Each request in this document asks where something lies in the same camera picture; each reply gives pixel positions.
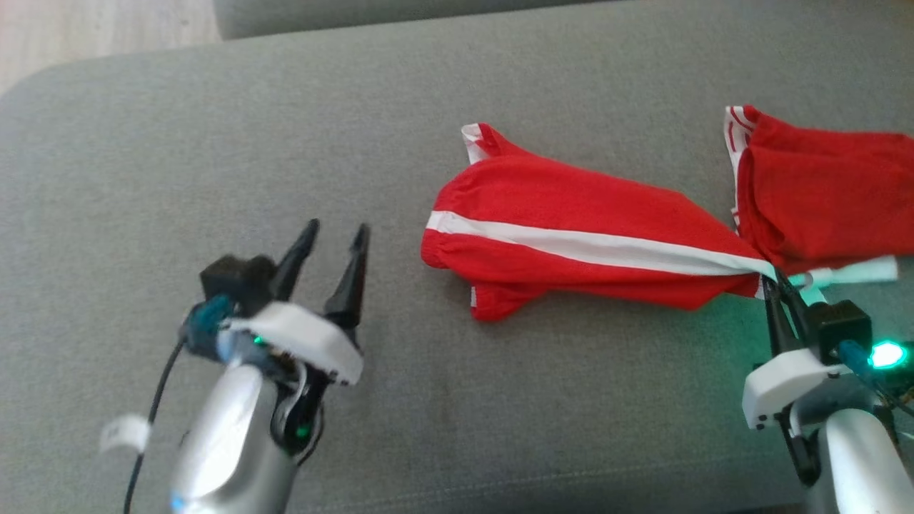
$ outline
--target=robotic arm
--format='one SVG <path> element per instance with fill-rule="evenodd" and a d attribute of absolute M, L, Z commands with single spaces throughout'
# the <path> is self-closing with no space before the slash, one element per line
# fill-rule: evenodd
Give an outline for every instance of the robotic arm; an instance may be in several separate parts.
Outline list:
<path fill-rule="evenodd" d="M 320 441 L 326 388 L 358 383 L 368 226 L 359 228 L 322 315 L 289 303 L 318 230 L 311 220 L 279 264 L 226 255 L 200 274 L 206 300 L 191 310 L 180 339 L 226 370 L 182 443 L 173 512 L 284 512 L 299 466 Z"/>
<path fill-rule="evenodd" d="M 749 428 L 781 432 L 809 512 L 911 512 L 893 417 L 914 415 L 910 344 L 874 344 L 853 302 L 807 306 L 783 275 L 763 281 L 772 359 L 746 378 Z"/>

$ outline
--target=black cable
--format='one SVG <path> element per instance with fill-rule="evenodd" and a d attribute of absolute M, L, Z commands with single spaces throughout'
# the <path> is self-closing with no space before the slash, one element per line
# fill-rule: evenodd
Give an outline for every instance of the black cable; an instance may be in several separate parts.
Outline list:
<path fill-rule="evenodd" d="M 914 409 L 911 409 L 910 407 L 908 407 L 908 405 L 905 405 L 904 402 L 902 402 L 902 401 L 899 400 L 898 398 L 896 398 L 896 397 L 892 396 L 891 394 L 889 394 L 888 391 L 886 391 L 886 388 L 882 387 L 881 385 L 877 385 L 874 389 L 875 389 L 876 392 L 878 392 L 883 398 L 885 398 L 886 400 L 888 400 L 888 402 L 891 403 L 893 407 L 897 407 L 897 408 L 898 408 L 899 410 L 901 410 L 903 413 L 905 413 L 905 414 L 907 414 L 908 416 L 911 416 L 912 418 L 914 418 Z"/>
<path fill-rule="evenodd" d="M 155 388 L 155 395 L 153 396 L 153 404 L 149 408 L 149 417 L 147 421 L 149 425 L 155 422 L 155 416 L 159 412 L 159 403 L 162 401 L 162 394 L 165 392 L 165 383 L 168 382 L 168 375 L 171 374 L 172 368 L 175 366 L 175 361 L 177 356 L 181 353 L 181 348 L 184 347 L 185 338 L 180 337 L 175 345 L 175 349 L 172 350 L 171 355 L 168 356 L 168 361 L 165 363 L 165 368 L 162 369 L 162 375 L 159 376 L 159 385 Z M 136 456 L 136 462 L 133 463 L 133 472 L 130 474 L 130 482 L 127 483 L 127 494 L 123 498 L 123 514 L 130 514 L 130 506 L 133 503 L 133 491 L 136 489 L 136 481 L 140 478 L 140 468 L 143 467 L 143 455 L 140 453 Z"/>
<path fill-rule="evenodd" d="M 302 464 L 304 464 L 304 461 L 311 458 L 311 455 L 314 453 L 314 450 L 317 449 L 317 444 L 321 442 L 321 436 L 324 435 L 324 404 L 323 403 L 321 403 L 321 409 L 320 409 L 320 411 L 318 411 L 317 415 L 321 420 L 317 424 L 317 434 L 314 435 L 314 440 L 311 442 L 311 444 L 308 446 L 308 448 L 304 451 L 304 455 L 302 455 L 302 458 L 298 459 L 298 467 L 301 467 Z"/>

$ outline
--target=red cloth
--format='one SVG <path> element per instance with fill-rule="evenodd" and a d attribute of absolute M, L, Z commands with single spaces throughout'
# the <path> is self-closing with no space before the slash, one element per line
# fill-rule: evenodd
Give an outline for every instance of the red cloth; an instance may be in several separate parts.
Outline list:
<path fill-rule="evenodd" d="M 739 233 L 787 273 L 914 253 L 914 139 L 797 128 L 730 108 Z"/>
<path fill-rule="evenodd" d="M 421 245 L 428 265 L 473 285 L 478 319 L 501 319 L 557 289 L 695 309 L 723 292 L 754 295 L 757 271 L 770 272 L 681 193 L 530 154 L 488 125 L 478 130 L 476 150 L 488 158 L 444 186 Z"/>

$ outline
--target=white trim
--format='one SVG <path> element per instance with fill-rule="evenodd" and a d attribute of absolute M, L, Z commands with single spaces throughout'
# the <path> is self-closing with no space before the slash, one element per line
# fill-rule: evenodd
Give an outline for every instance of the white trim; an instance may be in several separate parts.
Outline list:
<path fill-rule="evenodd" d="M 605 266 L 702 276 L 746 273 L 774 276 L 774 267 L 762 259 L 625 236 L 470 220 L 450 211 L 433 211 L 426 229 L 519 244 L 573 261 Z"/>
<path fill-rule="evenodd" d="M 478 123 L 464 125 L 460 129 L 460 133 L 463 136 L 463 143 L 466 145 L 466 153 L 470 157 L 471 165 L 491 157 L 478 145 L 483 140 L 483 130 L 479 128 Z"/>
<path fill-rule="evenodd" d="M 730 109 L 733 110 L 736 116 L 730 113 Z M 737 227 L 739 226 L 739 197 L 737 196 L 736 185 L 739 184 L 739 160 L 742 158 L 746 148 L 749 147 L 746 145 L 747 138 L 752 135 L 752 130 L 743 125 L 747 125 L 753 130 L 755 129 L 755 123 L 746 118 L 746 113 L 741 106 L 728 106 L 724 109 L 724 144 L 727 146 L 730 165 L 733 167 L 733 205 L 735 206 L 733 208 L 733 220 L 736 222 Z"/>
<path fill-rule="evenodd" d="M 862 284 L 898 280 L 898 259 L 884 255 L 869 261 L 855 262 L 843 268 L 817 268 L 791 277 L 798 287 L 828 287 L 831 284 Z"/>

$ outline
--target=gray couch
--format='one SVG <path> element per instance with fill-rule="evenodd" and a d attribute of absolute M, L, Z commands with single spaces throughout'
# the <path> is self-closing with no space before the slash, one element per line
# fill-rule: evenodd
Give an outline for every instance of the gray couch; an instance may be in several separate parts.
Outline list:
<path fill-rule="evenodd" d="M 478 15 L 595 0 L 213 0 L 223 39 Z"/>
<path fill-rule="evenodd" d="M 291 513 L 724 512 L 802 499 L 780 436 L 742 420 L 763 308 L 694 313 L 549 294 L 498 324 L 419 259 L 438 190 L 486 121 L 542 155 L 682 190 L 729 222 L 722 108 L 914 133 L 914 4 L 570 5 L 302 32 L 81 62 L 0 99 L 0 512 L 113 512 L 145 412 L 223 252 L 324 229 L 296 300 L 331 292 L 373 224 L 364 381 L 326 398 Z M 914 334 L 914 262 L 833 288 Z M 161 512 L 219 374 L 183 357 L 135 497 Z"/>

